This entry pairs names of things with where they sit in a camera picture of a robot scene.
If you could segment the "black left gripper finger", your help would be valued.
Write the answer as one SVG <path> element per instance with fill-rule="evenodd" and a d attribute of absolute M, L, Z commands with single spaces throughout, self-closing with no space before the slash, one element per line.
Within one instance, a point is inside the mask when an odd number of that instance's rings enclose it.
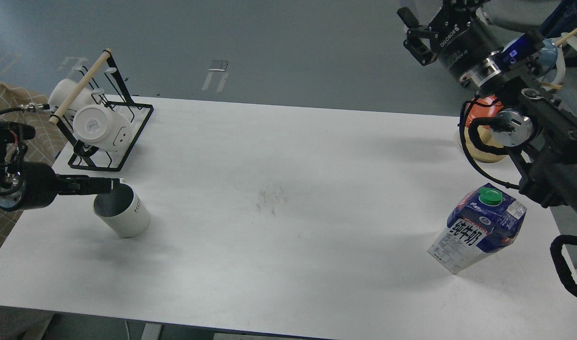
<path fill-rule="evenodd" d="M 70 184 L 59 190 L 62 196 L 88 196 L 108 194 L 113 190 L 114 184 Z"/>
<path fill-rule="evenodd" d="M 119 178 L 90 177 L 83 175 L 57 175 L 68 186 L 117 186 L 121 183 Z"/>

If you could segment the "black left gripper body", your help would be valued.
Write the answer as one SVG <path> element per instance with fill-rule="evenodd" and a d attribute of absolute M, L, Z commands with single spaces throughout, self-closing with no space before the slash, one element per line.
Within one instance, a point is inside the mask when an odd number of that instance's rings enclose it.
<path fill-rule="evenodd" d="M 0 209 L 7 212 L 39 209 L 49 206 L 59 193 L 60 178 L 45 163 L 25 162 L 19 172 L 18 190 L 0 196 Z"/>

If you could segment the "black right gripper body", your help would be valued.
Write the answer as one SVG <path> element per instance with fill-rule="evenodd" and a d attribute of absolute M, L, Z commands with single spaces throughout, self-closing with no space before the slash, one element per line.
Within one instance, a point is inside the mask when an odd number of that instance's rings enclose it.
<path fill-rule="evenodd" d="M 431 51 L 455 79 L 503 48 L 473 9 L 442 6 L 430 29 L 437 32 Z"/>

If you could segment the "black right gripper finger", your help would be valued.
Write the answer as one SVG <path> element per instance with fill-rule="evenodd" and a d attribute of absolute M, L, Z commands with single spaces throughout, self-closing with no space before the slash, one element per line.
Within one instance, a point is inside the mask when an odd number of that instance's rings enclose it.
<path fill-rule="evenodd" d="M 406 39 L 403 41 L 403 46 L 423 66 L 437 61 L 438 53 L 433 52 L 422 40 L 428 39 L 430 42 L 435 42 L 438 32 L 433 30 L 430 24 L 420 24 L 409 7 L 399 8 L 397 15 L 406 26 Z"/>
<path fill-rule="evenodd" d="M 476 11 L 487 2 L 487 0 L 442 0 L 441 9 Z"/>

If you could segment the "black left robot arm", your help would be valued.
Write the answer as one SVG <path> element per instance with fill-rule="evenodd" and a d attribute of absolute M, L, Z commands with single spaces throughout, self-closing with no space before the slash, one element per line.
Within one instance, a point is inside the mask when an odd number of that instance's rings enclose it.
<path fill-rule="evenodd" d="M 49 104 L 30 102 L 4 110 L 12 112 L 48 110 Z M 7 212 L 49 206 L 59 195 L 86 196 L 109 194 L 120 187 L 119 178 L 56 174 L 45 163 L 25 161 L 27 140 L 35 137 L 28 124 L 0 121 L 0 209 Z"/>

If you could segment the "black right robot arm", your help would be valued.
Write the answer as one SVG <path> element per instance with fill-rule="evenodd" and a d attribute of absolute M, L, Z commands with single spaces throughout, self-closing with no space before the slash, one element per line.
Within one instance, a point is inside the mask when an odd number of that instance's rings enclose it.
<path fill-rule="evenodd" d="M 577 118 L 554 103 L 538 77 L 544 37 L 531 30 L 504 48 L 477 17 L 482 0 L 444 0 L 422 25 L 407 7 L 404 47 L 421 64 L 440 61 L 458 82 L 478 90 L 461 106 L 459 137 L 470 164 L 485 178 L 517 190 L 542 207 L 570 206 L 577 213 Z M 521 179 L 511 184 L 479 168 L 465 143 L 508 155 Z"/>

